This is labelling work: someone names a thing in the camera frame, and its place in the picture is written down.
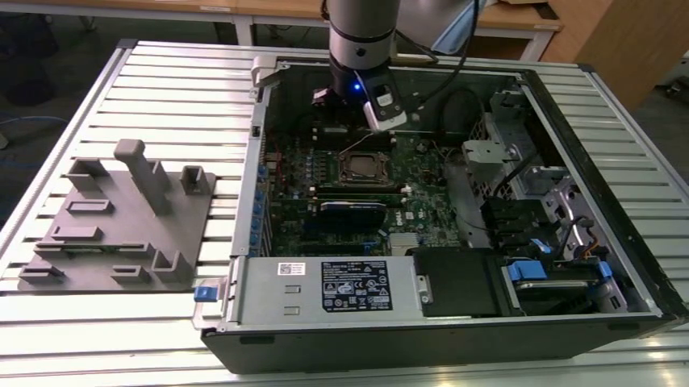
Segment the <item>blue tab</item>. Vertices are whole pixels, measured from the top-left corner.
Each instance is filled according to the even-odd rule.
[[[551,246],[548,246],[540,239],[532,239],[531,241],[535,243],[535,245],[539,246],[541,252],[545,252],[547,254],[551,254],[553,252]]]
[[[519,260],[508,266],[509,278],[513,281],[547,280],[547,271],[539,260]]]
[[[613,278],[613,269],[608,262],[599,262],[599,271],[601,272],[603,278]]]
[[[218,287],[198,286],[194,289],[195,302],[217,302],[218,301]]]

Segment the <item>wooden cabinet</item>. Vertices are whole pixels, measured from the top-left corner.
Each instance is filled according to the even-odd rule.
[[[689,49],[688,0],[549,0],[564,22],[543,61],[591,64],[633,110]]]

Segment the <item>white sticker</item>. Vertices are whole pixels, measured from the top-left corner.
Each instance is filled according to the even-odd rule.
[[[384,94],[377,99],[378,99],[378,105],[381,105],[381,106],[392,105],[392,94]]]
[[[229,6],[201,6],[201,10],[211,10],[214,12],[230,12]]]
[[[535,26],[537,30],[555,30],[557,31],[560,29],[560,26],[549,26],[548,24],[537,24]]]
[[[278,264],[280,276],[304,276],[306,275],[306,264],[304,262],[290,262]]]

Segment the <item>barcode sticker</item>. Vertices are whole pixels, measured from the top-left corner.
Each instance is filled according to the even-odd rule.
[[[201,6],[201,10],[211,10],[213,12],[230,12],[229,6]]]
[[[280,276],[304,276],[306,275],[306,264],[304,262],[290,262],[278,264]]]
[[[535,29],[537,29],[537,30],[553,30],[553,31],[557,31],[560,29],[560,26],[549,26],[548,24],[537,24],[535,26]]]

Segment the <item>blue latch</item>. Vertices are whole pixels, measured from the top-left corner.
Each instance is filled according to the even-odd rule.
[[[547,271],[539,260],[519,260],[508,266],[509,278],[513,281],[547,280]]]
[[[194,289],[195,302],[217,302],[218,301],[218,287],[217,286],[198,286]]]
[[[266,180],[266,177],[269,176],[269,169],[266,168],[265,165],[260,165],[258,170],[260,170],[258,171],[258,174],[260,174],[258,181],[264,181],[264,180]]]
[[[599,262],[599,271],[601,272],[603,278],[613,278],[613,269],[611,268],[608,262]]]

